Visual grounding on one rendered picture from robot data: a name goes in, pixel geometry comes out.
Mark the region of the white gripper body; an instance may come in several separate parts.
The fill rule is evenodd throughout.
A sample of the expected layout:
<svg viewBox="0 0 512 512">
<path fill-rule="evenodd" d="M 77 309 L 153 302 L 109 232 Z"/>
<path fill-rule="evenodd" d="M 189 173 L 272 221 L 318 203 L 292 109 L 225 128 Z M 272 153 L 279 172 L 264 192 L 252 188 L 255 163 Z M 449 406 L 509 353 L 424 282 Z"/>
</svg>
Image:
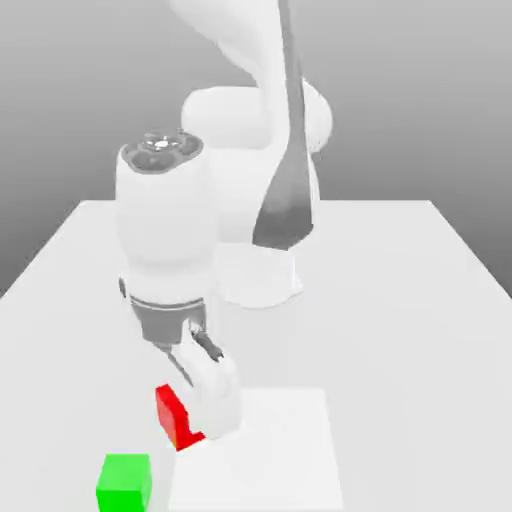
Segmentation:
<svg viewBox="0 0 512 512">
<path fill-rule="evenodd" d="M 171 351 L 168 380 L 185 407 L 193 432 L 216 440 L 237 430 L 242 418 L 237 369 L 224 348 L 215 358 L 192 338 Z"/>
</svg>

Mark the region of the small green cube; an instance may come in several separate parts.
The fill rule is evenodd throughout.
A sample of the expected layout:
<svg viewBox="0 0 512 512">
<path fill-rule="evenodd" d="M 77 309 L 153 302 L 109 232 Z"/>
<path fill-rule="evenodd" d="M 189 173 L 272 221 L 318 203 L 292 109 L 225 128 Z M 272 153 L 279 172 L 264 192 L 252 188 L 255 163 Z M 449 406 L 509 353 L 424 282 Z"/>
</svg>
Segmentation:
<svg viewBox="0 0 512 512">
<path fill-rule="evenodd" d="M 99 512 L 147 512 L 152 493 L 148 454 L 107 454 L 96 484 Z"/>
</svg>

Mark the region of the small red cube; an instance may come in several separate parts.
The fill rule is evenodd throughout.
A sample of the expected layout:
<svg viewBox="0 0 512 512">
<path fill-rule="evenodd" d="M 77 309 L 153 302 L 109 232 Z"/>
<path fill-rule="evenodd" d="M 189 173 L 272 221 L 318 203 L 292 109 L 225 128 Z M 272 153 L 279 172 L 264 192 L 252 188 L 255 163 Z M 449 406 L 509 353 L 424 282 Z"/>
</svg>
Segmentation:
<svg viewBox="0 0 512 512">
<path fill-rule="evenodd" d="M 188 412 L 169 385 L 157 387 L 155 399 L 159 423 L 177 452 L 205 439 L 190 428 Z"/>
</svg>

